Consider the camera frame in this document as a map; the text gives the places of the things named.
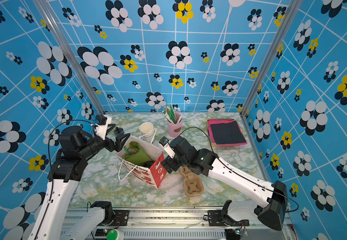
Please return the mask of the black cup lid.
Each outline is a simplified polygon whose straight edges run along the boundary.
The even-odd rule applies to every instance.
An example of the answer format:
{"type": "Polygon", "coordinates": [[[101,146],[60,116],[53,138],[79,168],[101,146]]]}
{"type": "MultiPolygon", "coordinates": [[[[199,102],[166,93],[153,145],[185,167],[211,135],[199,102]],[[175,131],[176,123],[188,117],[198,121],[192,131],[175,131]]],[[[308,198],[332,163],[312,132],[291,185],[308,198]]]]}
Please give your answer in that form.
{"type": "Polygon", "coordinates": [[[143,167],[150,169],[153,166],[153,164],[154,164],[154,161],[148,161],[143,165],[143,167]]]}

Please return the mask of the red white paper gift bag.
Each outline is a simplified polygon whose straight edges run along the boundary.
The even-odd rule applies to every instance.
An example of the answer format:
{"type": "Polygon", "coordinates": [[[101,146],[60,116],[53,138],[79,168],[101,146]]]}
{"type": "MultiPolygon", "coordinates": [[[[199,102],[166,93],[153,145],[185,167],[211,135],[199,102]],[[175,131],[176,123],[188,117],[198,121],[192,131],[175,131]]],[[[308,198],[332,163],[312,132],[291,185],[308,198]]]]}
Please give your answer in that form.
{"type": "Polygon", "coordinates": [[[167,171],[161,164],[161,162],[164,160],[162,149],[132,135],[128,138],[124,147],[120,152],[115,154],[121,163],[121,167],[127,170],[125,175],[118,174],[119,180],[125,180],[129,175],[133,175],[148,185],[154,188],[159,188],[163,179],[165,178],[165,175],[167,174],[167,171]],[[134,165],[123,159],[126,156],[124,147],[129,147],[129,143],[133,141],[138,142],[141,148],[151,158],[151,161],[154,161],[154,164],[150,169],[144,168],[143,166],[134,165]]]}

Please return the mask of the brown pulp cup carrier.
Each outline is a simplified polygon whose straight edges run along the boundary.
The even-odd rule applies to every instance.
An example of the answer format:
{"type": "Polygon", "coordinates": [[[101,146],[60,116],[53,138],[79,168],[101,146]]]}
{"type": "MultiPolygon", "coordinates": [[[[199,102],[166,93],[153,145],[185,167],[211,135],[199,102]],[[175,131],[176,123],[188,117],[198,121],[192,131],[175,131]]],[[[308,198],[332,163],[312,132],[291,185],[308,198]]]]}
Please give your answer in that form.
{"type": "Polygon", "coordinates": [[[204,192],[202,179],[193,173],[188,167],[180,167],[180,174],[184,177],[183,190],[187,197],[199,197],[204,192]]]}

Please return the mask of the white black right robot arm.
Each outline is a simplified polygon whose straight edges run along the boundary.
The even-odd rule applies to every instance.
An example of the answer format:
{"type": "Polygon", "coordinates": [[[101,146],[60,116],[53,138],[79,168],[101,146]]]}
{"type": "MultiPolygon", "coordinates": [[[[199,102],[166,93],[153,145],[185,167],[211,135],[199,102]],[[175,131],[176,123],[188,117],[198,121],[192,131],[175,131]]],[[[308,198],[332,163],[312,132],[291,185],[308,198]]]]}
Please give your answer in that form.
{"type": "Polygon", "coordinates": [[[282,230],[288,203],[286,185],[283,182],[271,183],[253,177],[208,149],[197,150],[183,137],[177,137],[173,141],[162,137],[159,144],[168,154],[162,161],[162,166],[168,173],[187,167],[196,175],[219,180],[257,204],[253,212],[262,224],[272,230],[282,230]]]}

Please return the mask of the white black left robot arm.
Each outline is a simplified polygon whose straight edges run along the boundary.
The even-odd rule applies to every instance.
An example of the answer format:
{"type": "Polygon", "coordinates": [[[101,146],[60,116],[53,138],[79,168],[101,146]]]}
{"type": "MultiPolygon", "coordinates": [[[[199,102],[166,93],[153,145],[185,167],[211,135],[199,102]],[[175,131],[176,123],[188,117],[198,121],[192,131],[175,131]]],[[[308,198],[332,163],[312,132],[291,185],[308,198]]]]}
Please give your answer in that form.
{"type": "Polygon", "coordinates": [[[44,201],[29,234],[30,240],[84,240],[98,225],[108,226],[113,222],[111,202],[96,201],[78,223],[64,235],[61,233],[70,200],[88,161],[103,149],[119,152],[129,137],[130,134],[124,134],[113,141],[106,136],[92,136],[80,126],[61,132],[61,149],[51,165],[44,201]]]}

